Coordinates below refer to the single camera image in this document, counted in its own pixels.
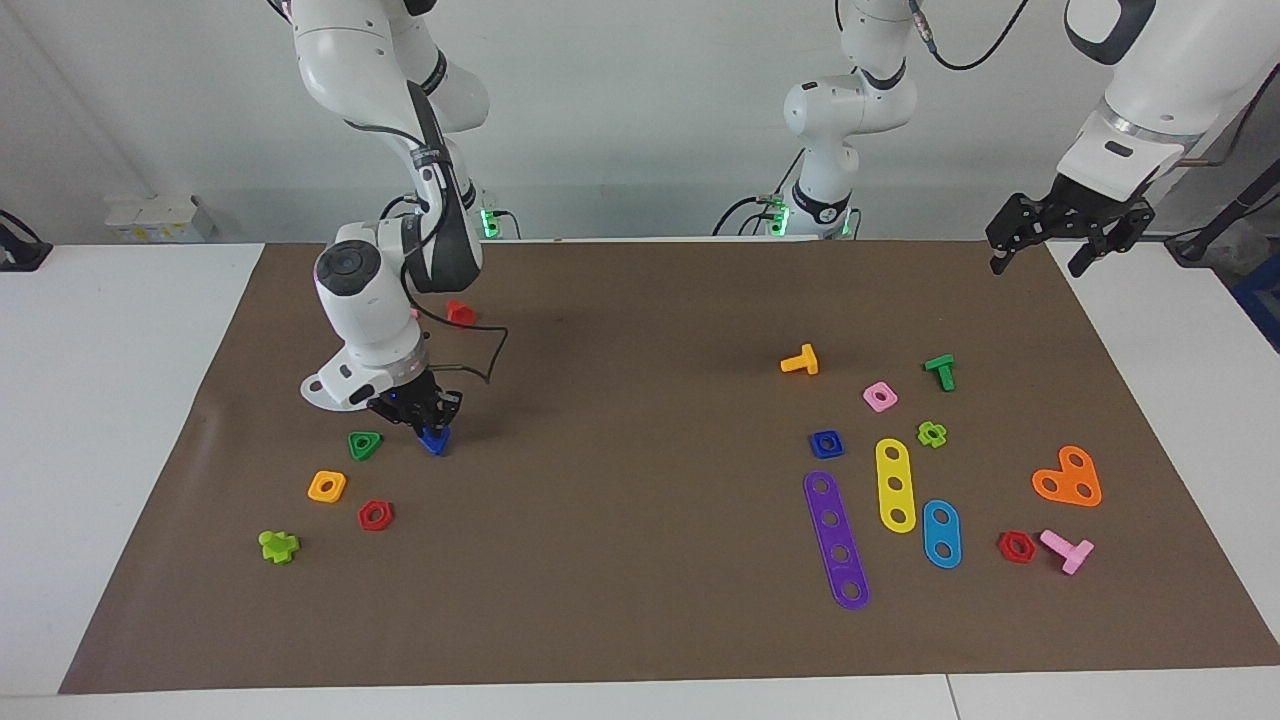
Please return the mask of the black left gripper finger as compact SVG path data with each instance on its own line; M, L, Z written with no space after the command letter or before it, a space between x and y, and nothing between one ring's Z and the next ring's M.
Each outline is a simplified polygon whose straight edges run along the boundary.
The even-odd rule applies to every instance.
M1149 204L1135 204L1121 217L1082 222L1085 243L1068 263L1073 278L1080 278L1091 265L1111 252L1128 252L1144 236L1155 210Z
M986 227L986 238L992 250L989 268L1002 275L1015 255L1044 242L1041 211L1044 204L1024 193L1011 195Z

